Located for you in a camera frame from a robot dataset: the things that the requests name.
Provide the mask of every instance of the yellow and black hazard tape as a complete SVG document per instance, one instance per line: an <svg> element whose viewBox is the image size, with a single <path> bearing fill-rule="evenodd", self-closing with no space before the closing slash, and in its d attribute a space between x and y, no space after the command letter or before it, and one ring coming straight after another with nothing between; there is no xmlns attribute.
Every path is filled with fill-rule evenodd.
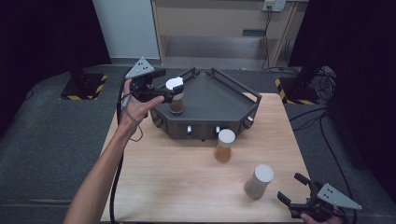
<svg viewBox="0 0 396 224"><path fill-rule="evenodd" d="M288 100L287 95L283 91L282 84L279 79L275 80L275 84L277 90L279 91L280 98L282 99L283 104L291 104L291 105L319 105L319 101L313 100Z"/></svg>
<svg viewBox="0 0 396 224"><path fill-rule="evenodd" d="M102 91L106 80L107 76L102 76L102 80L100 81L99 86L96 88L96 92L92 95L61 95L60 100L94 100L99 96L99 93Z"/></svg>

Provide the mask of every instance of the forearm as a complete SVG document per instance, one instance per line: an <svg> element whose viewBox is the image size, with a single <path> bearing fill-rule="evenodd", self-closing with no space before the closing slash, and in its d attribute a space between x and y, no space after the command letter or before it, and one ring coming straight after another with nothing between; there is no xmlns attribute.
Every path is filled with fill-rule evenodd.
<svg viewBox="0 0 396 224"><path fill-rule="evenodd" d="M105 151L78 189L64 223L98 223L131 131L119 126Z"/></svg>

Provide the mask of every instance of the black curtain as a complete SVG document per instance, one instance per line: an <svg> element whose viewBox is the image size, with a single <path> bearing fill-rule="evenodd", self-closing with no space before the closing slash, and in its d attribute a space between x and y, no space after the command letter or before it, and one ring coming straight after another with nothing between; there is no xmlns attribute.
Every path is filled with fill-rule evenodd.
<svg viewBox="0 0 396 224"><path fill-rule="evenodd" d="M110 59L92 0L3 0L0 10L2 134L37 82Z"/></svg>
<svg viewBox="0 0 396 224"><path fill-rule="evenodd" d="M334 14L337 4L342 10ZM310 1L290 65L312 66L308 59L315 58L314 66L328 65L335 72L330 115L351 159L371 169L396 202L394 8L393 0Z"/></svg>

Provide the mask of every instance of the white wall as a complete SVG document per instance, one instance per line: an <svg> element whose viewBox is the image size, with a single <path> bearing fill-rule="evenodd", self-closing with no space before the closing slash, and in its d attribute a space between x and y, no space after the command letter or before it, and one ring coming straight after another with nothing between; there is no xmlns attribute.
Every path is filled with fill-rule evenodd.
<svg viewBox="0 0 396 224"><path fill-rule="evenodd" d="M150 0L93 0L110 58L160 59Z"/></svg>

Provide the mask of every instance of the white lid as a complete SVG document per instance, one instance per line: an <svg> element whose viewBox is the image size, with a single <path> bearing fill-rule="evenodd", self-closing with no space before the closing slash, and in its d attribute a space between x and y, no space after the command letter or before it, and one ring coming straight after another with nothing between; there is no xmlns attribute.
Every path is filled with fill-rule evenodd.
<svg viewBox="0 0 396 224"><path fill-rule="evenodd" d="M223 129L219 132L219 144L222 147L232 147L235 140L235 133L229 129Z"/></svg>
<svg viewBox="0 0 396 224"><path fill-rule="evenodd" d="M173 90L174 87L180 86L180 85L183 85L183 78L182 77L175 77L175 78L171 78L171 79L166 81L166 88L168 90L171 90L171 91ZM174 100L180 100L183 97L183 95L184 95L184 92L182 92L182 93L180 93L178 95L175 95L173 99Z"/></svg>
<svg viewBox="0 0 396 224"><path fill-rule="evenodd" d="M274 179L274 171L269 165L260 164L254 170L258 184L266 185Z"/></svg>

